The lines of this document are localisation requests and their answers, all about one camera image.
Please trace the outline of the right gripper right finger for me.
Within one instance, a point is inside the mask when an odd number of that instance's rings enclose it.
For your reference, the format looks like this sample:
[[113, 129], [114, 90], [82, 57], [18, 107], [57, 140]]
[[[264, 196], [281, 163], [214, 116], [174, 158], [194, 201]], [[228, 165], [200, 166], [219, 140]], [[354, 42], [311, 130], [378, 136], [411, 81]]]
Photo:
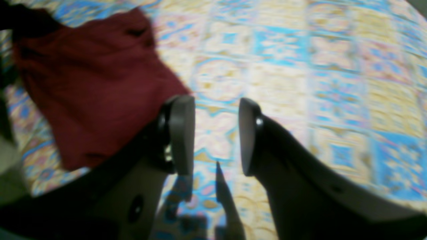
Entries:
[[265, 188], [280, 240], [423, 240], [426, 215], [340, 176], [249, 98], [239, 103], [242, 169]]

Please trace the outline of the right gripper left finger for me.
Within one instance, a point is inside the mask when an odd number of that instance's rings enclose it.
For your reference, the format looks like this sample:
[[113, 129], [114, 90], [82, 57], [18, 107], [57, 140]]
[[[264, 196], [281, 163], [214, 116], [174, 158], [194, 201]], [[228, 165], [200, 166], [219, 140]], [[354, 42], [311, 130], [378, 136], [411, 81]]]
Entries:
[[98, 167], [2, 206], [1, 239], [147, 239], [166, 178], [192, 178], [194, 134], [194, 97], [170, 98], [155, 121]]

